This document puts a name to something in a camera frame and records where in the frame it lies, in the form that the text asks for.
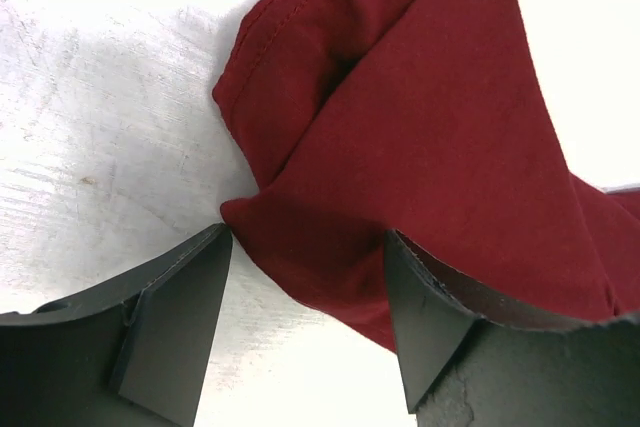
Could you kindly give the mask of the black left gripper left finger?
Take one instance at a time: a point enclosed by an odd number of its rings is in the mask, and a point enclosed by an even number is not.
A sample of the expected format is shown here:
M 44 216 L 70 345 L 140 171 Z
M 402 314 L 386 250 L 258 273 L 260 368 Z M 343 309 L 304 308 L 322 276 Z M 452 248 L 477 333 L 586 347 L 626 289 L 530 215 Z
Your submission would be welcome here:
M 3 314 L 2 424 L 193 425 L 232 245 L 215 224 L 93 287 Z

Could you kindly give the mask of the dark maroon t-shirt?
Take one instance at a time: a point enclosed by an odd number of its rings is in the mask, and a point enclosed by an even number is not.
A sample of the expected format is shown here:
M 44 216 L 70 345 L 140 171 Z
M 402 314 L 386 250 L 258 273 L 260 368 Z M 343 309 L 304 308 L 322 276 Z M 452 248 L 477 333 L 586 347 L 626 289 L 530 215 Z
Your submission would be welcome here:
M 555 313 L 639 307 L 639 196 L 569 171 L 517 0 L 260 0 L 213 97 L 258 185 L 224 221 L 384 348 L 388 230 Z

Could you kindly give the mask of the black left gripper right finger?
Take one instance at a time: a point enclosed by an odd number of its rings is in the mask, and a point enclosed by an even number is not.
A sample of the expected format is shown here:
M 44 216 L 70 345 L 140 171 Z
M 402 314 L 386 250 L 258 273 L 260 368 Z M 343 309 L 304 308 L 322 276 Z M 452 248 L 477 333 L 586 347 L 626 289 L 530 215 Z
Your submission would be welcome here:
M 635 426 L 639 316 L 557 315 L 440 262 L 402 234 L 384 271 L 408 411 L 421 426 Z

